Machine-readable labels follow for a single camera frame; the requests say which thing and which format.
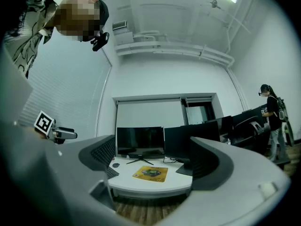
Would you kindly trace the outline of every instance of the air vent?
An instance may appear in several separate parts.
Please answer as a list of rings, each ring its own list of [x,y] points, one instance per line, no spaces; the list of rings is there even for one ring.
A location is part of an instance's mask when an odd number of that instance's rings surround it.
[[[113,24],[113,30],[120,29],[120,28],[126,28],[126,27],[127,27],[127,21],[121,21],[121,22]]]

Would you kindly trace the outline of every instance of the yellow mouse pad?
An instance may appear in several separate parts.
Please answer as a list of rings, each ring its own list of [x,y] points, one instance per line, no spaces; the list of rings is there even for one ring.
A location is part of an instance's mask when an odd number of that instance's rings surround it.
[[[134,178],[164,183],[168,168],[143,166],[134,175]]]

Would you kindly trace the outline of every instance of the woman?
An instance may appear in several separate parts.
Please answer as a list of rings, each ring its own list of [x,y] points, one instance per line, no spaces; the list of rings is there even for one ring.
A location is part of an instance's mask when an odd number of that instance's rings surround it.
[[[271,156],[270,160],[275,161],[276,159],[276,152],[277,152],[277,140],[280,144],[280,152],[279,152],[279,159],[284,159],[286,157],[285,152],[285,142],[282,132],[282,121],[279,119],[279,108],[277,105],[277,96],[274,93],[272,87],[270,85],[263,84],[260,87],[261,90],[261,96],[267,97],[267,109],[268,112],[264,113],[262,116],[269,118],[269,126],[271,128]]]

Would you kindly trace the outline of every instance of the monitor stand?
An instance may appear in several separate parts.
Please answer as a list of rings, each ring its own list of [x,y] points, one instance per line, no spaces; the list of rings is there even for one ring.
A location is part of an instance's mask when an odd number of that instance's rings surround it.
[[[140,156],[140,157],[139,157],[137,160],[135,160],[135,161],[128,162],[127,164],[134,163],[134,162],[137,162],[137,161],[143,161],[143,162],[146,162],[146,163],[149,163],[149,164],[153,165],[153,164],[150,163],[149,161],[143,159],[142,156]]]
[[[176,173],[187,175],[187,176],[192,176],[192,165],[190,162],[184,163],[183,166],[181,166]]]

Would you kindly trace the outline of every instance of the computer monitor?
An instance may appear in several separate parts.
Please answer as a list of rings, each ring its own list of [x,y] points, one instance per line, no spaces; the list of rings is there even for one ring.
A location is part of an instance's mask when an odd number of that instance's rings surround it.
[[[216,121],[205,124],[188,125],[165,130],[165,155],[182,161],[184,165],[177,173],[192,176],[190,165],[190,137],[200,137],[213,141],[220,141],[218,124]]]
[[[261,113],[261,106],[253,109],[242,112],[239,115],[233,116],[233,128],[235,128],[238,124],[242,122],[253,122],[256,121],[261,127],[264,127],[264,119]]]
[[[136,161],[144,161],[154,156],[164,155],[163,127],[117,128],[118,154],[138,157]]]
[[[228,140],[228,138],[230,137],[231,132],[233,130],[232,116],[226,116],[226,117],[218,118],[215,120],[206,121],[205,123],[213,122],[213,121],[216,121],[218,124],[218,130],[220,133],[220,141],[226,142]]]

